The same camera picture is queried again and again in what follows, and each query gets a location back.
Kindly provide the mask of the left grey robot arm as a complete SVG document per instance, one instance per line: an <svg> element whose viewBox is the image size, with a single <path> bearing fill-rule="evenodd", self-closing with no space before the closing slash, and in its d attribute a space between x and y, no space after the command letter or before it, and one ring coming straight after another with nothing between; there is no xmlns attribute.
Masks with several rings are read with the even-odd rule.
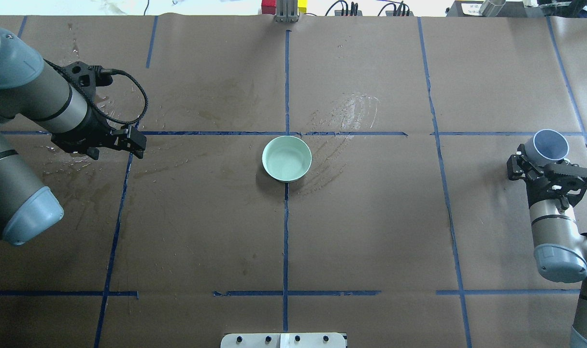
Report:
<svg viewBox="0 0 587 348"><path fill-rule="evenodd" d="M127 77L143 97L134 120L116 119L97 106L97 89L110 86L115 75ZM59 66L0 27L0 242L21 246L64 217L50 187L6 136L48 135L60 150L92 160L101 148L141 159L147 138L137 125L147 110L147 93L130 73L81 61Z"/></svg>

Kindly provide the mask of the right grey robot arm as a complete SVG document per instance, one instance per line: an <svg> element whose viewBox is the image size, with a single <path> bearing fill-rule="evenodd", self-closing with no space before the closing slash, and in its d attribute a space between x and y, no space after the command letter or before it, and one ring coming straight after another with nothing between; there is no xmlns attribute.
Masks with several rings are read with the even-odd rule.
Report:
<svg viewBox="0 0 587 348"><path fill-rule="evenodd" d="M574 214L587 191L587 168L566 159L543 160L522 144L507 160L507 177L525 181L539 274L552 282L581 283L570 347L587 348L587 232L579 231Z"/></svg>

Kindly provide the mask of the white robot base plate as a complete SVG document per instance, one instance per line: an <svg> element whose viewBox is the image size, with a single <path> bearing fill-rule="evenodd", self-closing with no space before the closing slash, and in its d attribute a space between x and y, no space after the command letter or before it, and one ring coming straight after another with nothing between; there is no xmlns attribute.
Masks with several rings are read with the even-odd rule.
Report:
<svg viewBox="0 0 587 348"><path fill-rule="evenodd" d="M346 334L319 333L236 333L223 336L221 348L346 348Z"/></svg>

